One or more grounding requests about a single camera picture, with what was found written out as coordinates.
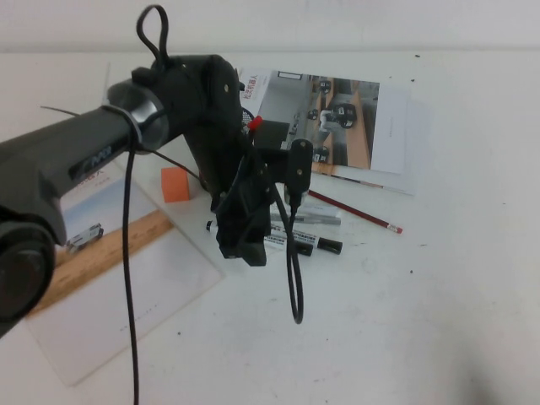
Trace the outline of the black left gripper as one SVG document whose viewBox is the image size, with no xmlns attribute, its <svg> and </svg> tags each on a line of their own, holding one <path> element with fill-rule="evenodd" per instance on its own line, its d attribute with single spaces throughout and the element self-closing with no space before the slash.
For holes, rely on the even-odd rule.
<svg viewBox="0 0 540 405">
<path fill-rule="evenodd" d="M 271 177 L 252 145 L 226 145 L 213 152 L 213 213 L 216 241 L 226 259 L 242 258 L 251 267 L 267 265 L 264 238 L 270 230 Z"/>
</svg>

